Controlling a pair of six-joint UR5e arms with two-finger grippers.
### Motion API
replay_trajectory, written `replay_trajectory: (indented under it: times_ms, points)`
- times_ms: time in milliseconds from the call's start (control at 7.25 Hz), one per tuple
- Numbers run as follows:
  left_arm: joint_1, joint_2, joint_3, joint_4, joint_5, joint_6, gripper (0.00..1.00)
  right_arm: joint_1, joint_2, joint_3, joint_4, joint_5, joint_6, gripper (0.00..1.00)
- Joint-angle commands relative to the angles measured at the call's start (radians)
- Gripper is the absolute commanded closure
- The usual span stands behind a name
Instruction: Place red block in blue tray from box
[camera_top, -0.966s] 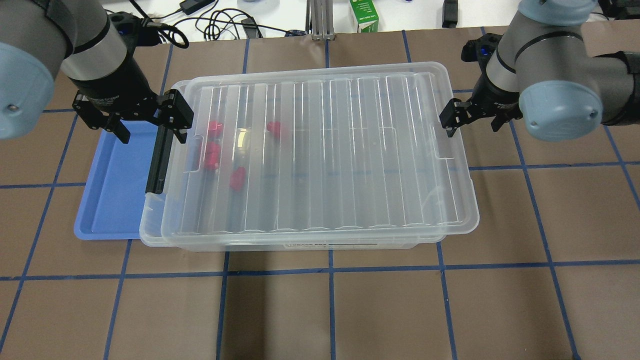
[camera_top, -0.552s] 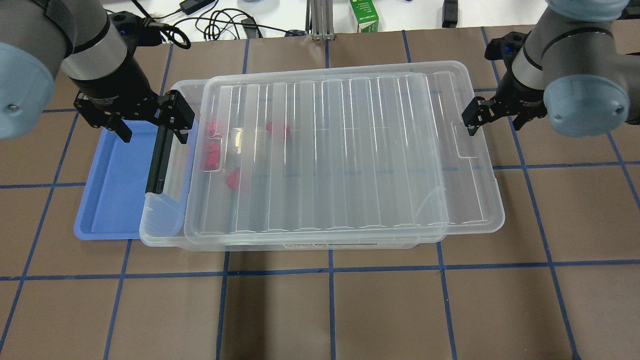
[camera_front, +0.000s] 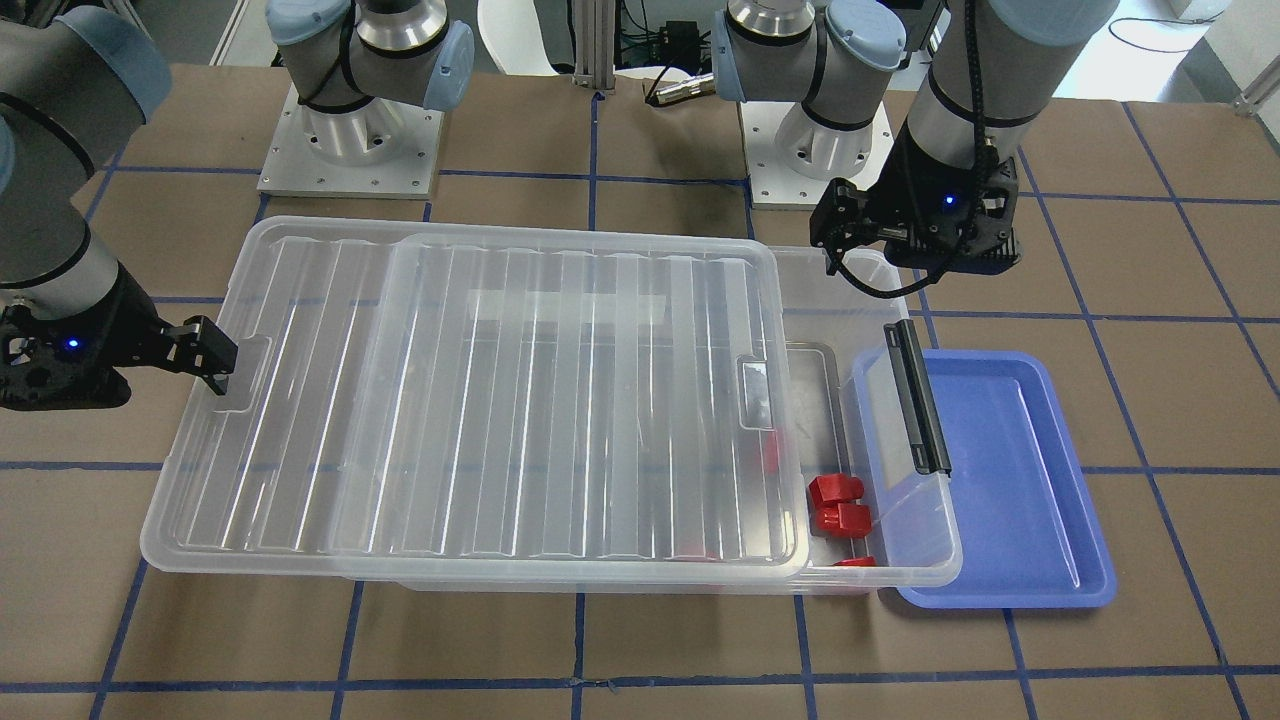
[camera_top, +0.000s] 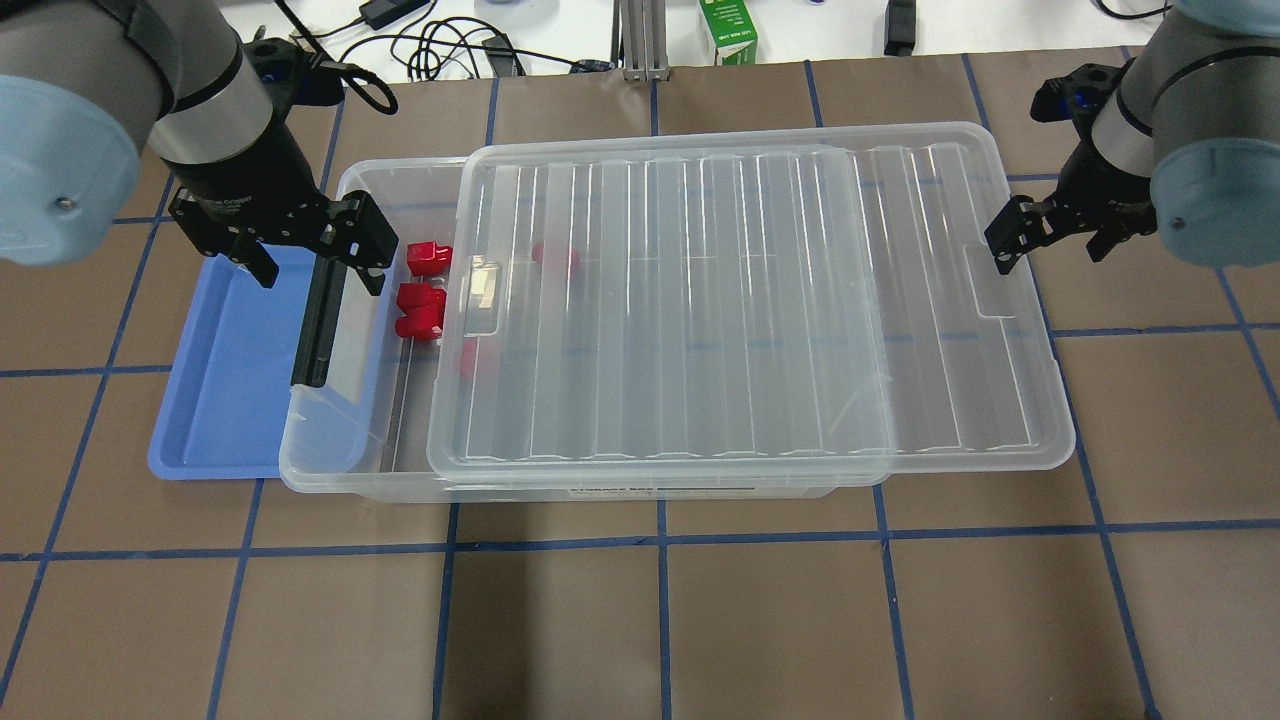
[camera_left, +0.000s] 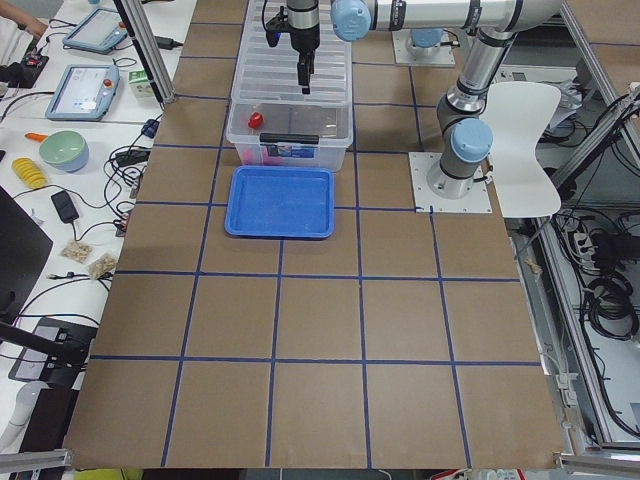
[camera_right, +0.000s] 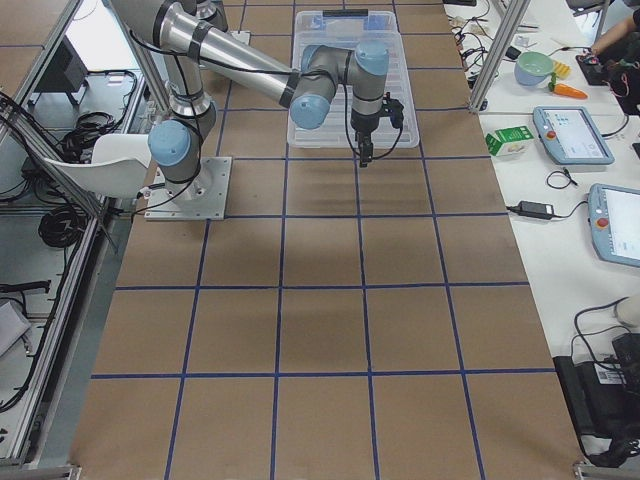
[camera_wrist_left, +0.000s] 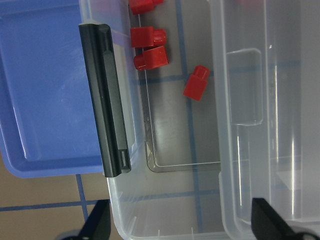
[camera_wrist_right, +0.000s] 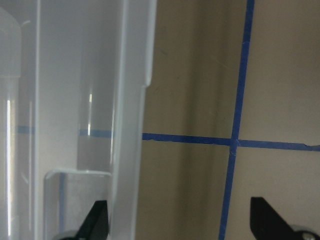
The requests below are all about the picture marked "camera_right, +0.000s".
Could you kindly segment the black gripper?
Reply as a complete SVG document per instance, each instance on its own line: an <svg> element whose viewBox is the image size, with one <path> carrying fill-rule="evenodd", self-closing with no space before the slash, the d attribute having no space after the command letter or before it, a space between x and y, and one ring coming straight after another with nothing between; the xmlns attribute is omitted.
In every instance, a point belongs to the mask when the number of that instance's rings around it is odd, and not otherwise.
<svg viewBox="0 0 640 480"><path fill-rule="evenodd" d="M355 139L359 150L359 166L366 167L373 159L374 147L372 133L379 126L379 114L351 113L351 127L355 131Z"/></svg>

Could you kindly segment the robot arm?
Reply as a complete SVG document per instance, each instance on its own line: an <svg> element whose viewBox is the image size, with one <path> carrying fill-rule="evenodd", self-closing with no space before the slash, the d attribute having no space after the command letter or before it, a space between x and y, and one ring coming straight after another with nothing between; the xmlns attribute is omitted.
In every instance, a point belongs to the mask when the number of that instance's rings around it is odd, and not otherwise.
<svg viewBox="0 0 640 480"><path fill-rule="evenodd" d="M197 0L195 16L222 32L228 31L228 21L222 0Z"/></svg>
<svg viewBox="0 0 640 480"><path fill-rule="evenodd" d="M302 71L287 67L267 54L235 39L217 27L225 28L222 1L210 18L201 16L200 4L208 1L111 1L130 38L143 49L163 55L170 77L170 100L173 115L184 121L213 119L214 107L207 103L200 66L227 78L233 93L229 100L240 100L239 94L249 97L261 94L286 109L296 127L316 132L325 122L338 87L342 89L344 119L349 148L357 156L360 166L374 157L371 134L378 128L382 116L388 112L384 87L388 72L388 52L379 42L359 43L354 49L339 49L312 45L303 53ZM231 121L240 139L249 139L260 153L271 148L275 141L275 125L259 123L262 117L254 113L232 113ZM267 184L275 167L258 170L249 175L249 167L259 160L240 161L240 180L233 177L227 213L232 216L251 214L275 215L275 186ZM311 163L293 169L294 215L351 215L355 214L357 187L350 187L347 195L346 160L321 161L319 167Z"/></svg>

